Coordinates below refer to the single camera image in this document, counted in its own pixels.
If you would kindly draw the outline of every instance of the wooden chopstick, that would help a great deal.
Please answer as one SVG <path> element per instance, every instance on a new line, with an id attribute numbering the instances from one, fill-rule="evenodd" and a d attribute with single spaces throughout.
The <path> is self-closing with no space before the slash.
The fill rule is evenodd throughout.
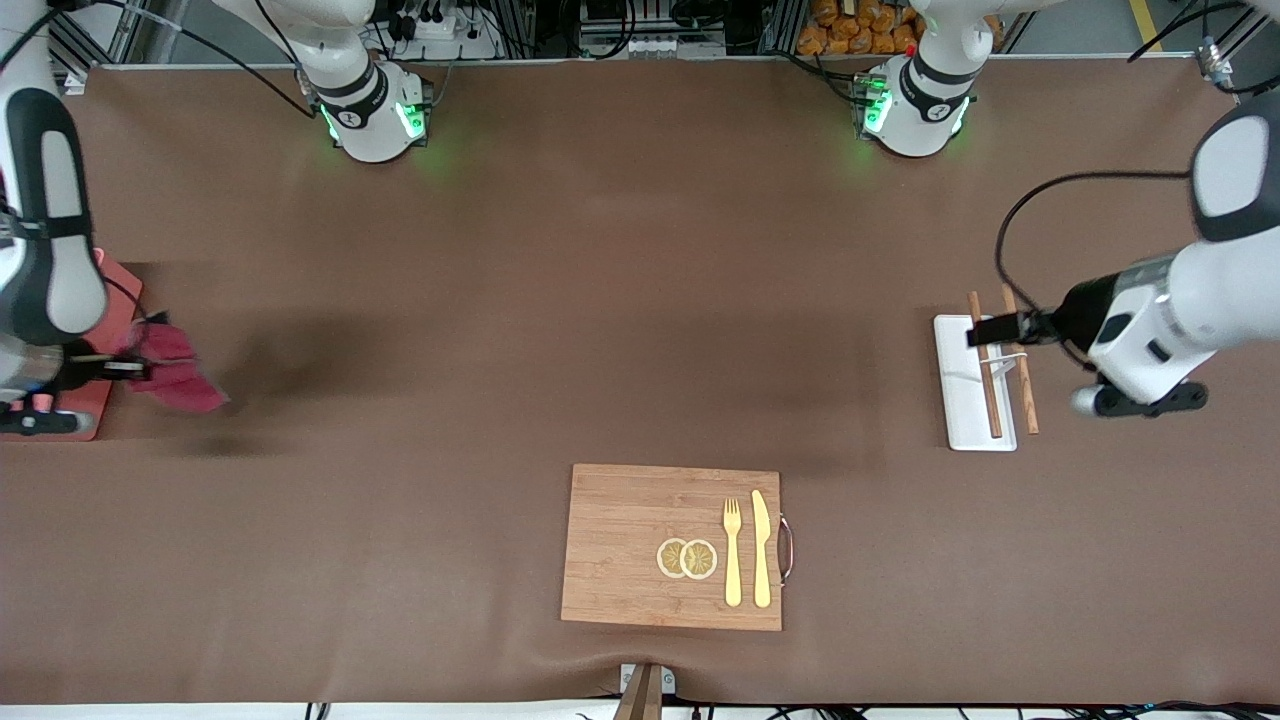
<path id="1" fill-rule="evenodd" d="M 1014 302 L 1014 290 L 1007 284 L 1000 286 L 1005 296 L 1005 311 L 1016 313 L 1018 304 Z M 1009 345 L 1012 352 L 1023 352 L 1023 346 L 1020 343 L 1012 342 Z M 1030 364 L 1027 363 L 1027 357 L 1018 359 L 1018 391 L 1023 397 L 1023 415 L 1027 416 L 1027 434 L 1038 436 L 1039 434 L 1039 419 L 1036 416 L 1036 397 L 1032 395 L 1032 369 Z"/>
<path id="2" fill-rule="evenodd" d="M 978 327 L 978 322 L 982 320 L 982 307 L 978 305 L 978 293 L 975 291 L 969 291 L 969 318 L 973 319 L 973 327 Z M 1000 427 L 1000 406 L 996 404 L 996 383 L 991 379 L 991 365 L 987 363 L 987 346 L 978 346 L 978 368 L 982 370 L 982 392 L 987 396 L 987 424 L 991 428 L 991 437 L 1001 438 L 1005 437 L 1005 432 Z"/>

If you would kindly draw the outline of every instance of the metal handle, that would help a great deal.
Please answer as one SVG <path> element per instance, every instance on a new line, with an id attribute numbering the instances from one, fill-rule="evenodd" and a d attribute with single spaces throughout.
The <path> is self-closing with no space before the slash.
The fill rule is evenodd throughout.
<path id="1" fill-rule="evenodd" d="M 787 569 L 782 571 L 782 582 L 778 587 L 787 587 L 787 578 L 791 577 L 791 570 L 796 565 L 796 541 L 795 533 L 791 530 L 791 523 L 787 523 L 787 516 L 778 514 L 778 529 L 787 533 Z M 778 564 L 782 564 L 782 543 L 778 543 Z"/>

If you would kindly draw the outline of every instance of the red cloth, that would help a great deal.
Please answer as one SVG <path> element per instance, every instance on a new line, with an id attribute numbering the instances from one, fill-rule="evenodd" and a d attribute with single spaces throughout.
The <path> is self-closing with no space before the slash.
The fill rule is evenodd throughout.
<path id="1" fill-rule="evenodd" d="M 227 402 L 223 391 L 201 373 L 187 333 L 164 323 L 140 323 L 131 332 L 145 333 L 137 354 L 151 361 L 151 379 L 128 380 L 129 389 L 150 393 L 187 413 L 211 413 Z M 116 342 L 114 352 L 124 352 L 133 342 L 134 336 L 127 334 Z"/>

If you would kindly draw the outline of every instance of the brown tablecloth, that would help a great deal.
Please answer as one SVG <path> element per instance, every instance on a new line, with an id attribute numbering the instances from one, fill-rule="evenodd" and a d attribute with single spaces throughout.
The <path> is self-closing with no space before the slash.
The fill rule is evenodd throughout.
<path id="1" fill-rule="evenodd" d="M 1280 352 L 1102 421 L 1037 350 L 1043 434 L 957 454 L 931 329 L 998 304 L 1024 191 L 1185 167 L 1229 102 L 1180 60 L 980 94 L 906 160 L 785 63 L 461 68 L 370 167 L 246 74 L 95 72 L 100 243 L 234 401 L 3 447 L 0 701 L 531 700 L 635 660 L 703 701 L 1280 701 Z M 1185 192 L 1056 190 L 1010 266 L 1051 304 L 1192 241 Z M 780 470 L 785 630 L 559 621 L 576 461 Z"/>

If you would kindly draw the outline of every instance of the electrical outlet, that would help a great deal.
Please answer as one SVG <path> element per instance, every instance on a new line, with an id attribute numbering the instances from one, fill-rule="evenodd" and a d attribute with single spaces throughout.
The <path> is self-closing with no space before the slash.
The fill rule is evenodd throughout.
<path id="1" fill-rule="evenodd" d="M 662 673 L 662 694 L 676 694 L 676 674 L 667 667 L 658 667 Z M 627 692 L 627 685 L 631 684 L 631 675 L 636 671 L 634 662 L 628 662 L 622 666 L 622 671 L 618 675 L 618 692 Z"/>

